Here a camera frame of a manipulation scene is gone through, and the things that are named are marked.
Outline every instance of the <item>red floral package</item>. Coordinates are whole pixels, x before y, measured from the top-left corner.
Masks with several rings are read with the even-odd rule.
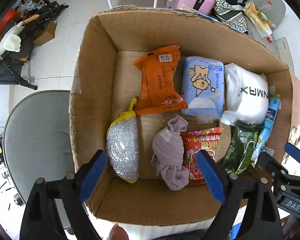
[[[216,149],[223,127],[215,127],[196,132],[181,133],[185,153],[183,166],[189,169],[189,184],[204,184],[205,180],[196,163],[196,155],[200,150],[206,150],[211,158],[216,161]]]

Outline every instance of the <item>gray chair seat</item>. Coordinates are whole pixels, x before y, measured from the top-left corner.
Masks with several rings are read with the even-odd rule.
[[[69,91],[37,92],[20,101],[4,131],[4,159],[16,189],[27,202],[35,180],[59,180],[74,172],[69,136]],[[70,227],[63,203],[56,200],[64,229]]]

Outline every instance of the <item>rolled towel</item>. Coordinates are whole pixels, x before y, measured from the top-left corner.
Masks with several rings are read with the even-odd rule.
[[[185,119],[177,116],[168,121],[168,126],[159,131],[152,142],[152,166],[171,190],[182,189],[189,183],[189,170],[182,165],[184,148],[180,136],[187,125]]]

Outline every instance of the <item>white stool leg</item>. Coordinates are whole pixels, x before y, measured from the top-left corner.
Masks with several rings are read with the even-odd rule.
[[[154,0],[153,2],[153,8],[157,8],[158,0]]]
[[[109,8],[112,9],[112,3],[111,3],[111,0],[107,0],[108,1],[108,4],[109,4]]]

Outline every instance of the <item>blue tissue package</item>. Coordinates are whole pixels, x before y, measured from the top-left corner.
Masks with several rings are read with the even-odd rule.
[[[224,102],[224,65],[204,58],[187,57],[184,63],[182,97],[188,103],[183,114],[219,119]]]

